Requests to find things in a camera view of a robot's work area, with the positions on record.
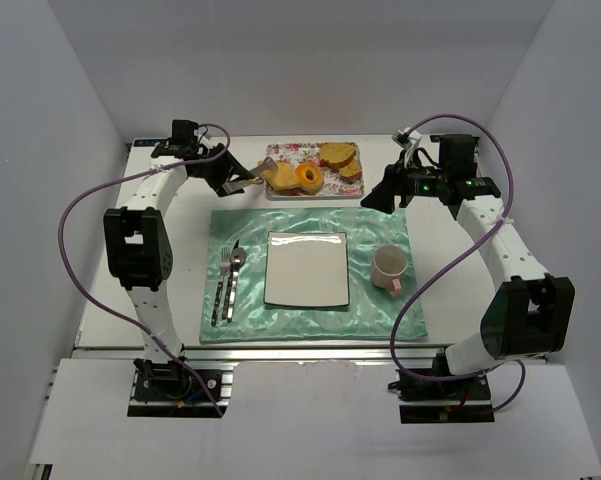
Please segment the yellow toast bread slice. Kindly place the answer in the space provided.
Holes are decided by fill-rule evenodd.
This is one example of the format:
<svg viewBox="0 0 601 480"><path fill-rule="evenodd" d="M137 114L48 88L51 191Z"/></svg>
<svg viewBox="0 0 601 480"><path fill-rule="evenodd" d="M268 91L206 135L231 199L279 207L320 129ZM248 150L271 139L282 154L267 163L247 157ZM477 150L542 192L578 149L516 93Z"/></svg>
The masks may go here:
<svg viewBox="0 0 601 480"><path fill-rule="evenodd" d="M275 192L286 192L300 187L300 180L294 168L286 162L275 162L274 170L266 170L261 177Z"/></svg>

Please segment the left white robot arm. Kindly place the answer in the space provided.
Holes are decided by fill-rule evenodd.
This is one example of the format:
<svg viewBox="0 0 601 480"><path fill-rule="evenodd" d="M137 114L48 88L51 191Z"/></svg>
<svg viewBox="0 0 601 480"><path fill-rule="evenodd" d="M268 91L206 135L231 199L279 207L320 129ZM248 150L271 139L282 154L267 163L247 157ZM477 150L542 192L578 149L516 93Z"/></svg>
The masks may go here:
<svg viewBox="0 0 601 480"><path fill-rule="evenodd" d="M237 185L255 179L220 143L213 146L205 126L174 120L171 136L151 153L149 174L120 207L103 218L107 263L128 294L142 325L144 359L166 364L182 355L168 301L167 280L174 263L164 217L176 193L190 178L204 180L219 197L241 193Z"/></svg>

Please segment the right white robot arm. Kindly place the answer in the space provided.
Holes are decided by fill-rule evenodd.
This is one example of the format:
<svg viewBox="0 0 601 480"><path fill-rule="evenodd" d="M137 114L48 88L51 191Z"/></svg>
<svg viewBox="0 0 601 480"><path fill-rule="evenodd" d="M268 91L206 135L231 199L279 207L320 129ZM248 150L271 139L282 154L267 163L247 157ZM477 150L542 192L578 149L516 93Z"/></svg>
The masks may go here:
<svg viewBox="0 0 601 480"><path fill-rule="evenodd" d="M416 196L439 199L474 241L495 289L478 332L444 350L441 375L467 378L503 361L561 350L575 287L569 278L550 274L507 219L500 190L478 174L475 138L441 136L435 166L417 159L418 132L397 131L392 139L402 149L399 159L386 167L362 206L391 214Z"/></svg>

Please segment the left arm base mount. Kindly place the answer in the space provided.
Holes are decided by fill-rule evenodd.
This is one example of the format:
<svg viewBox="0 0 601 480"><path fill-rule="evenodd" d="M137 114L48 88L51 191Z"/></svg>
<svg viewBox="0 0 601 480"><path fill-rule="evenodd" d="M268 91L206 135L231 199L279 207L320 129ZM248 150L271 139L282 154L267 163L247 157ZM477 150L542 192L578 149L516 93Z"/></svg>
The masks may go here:
<svg viewBox="0 0 601 480"><path fill-rule="evenodd" d="M198 369L199 378L169 361L135 359L127 408L137 418L219 418L227 409L233 372Z"/></svg>

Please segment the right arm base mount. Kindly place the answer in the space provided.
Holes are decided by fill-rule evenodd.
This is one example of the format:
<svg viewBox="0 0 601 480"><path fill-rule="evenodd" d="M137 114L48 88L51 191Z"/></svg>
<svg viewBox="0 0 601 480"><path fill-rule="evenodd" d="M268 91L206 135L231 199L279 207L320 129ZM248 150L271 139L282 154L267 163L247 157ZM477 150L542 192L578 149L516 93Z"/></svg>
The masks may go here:
<svg viewBox="0 0 601 480"><path fill-rule="evenodd" d="M397 371L387 386L399 399L402 424L469 424L495 421L491 391L484 377L424 382Z"/></svg>

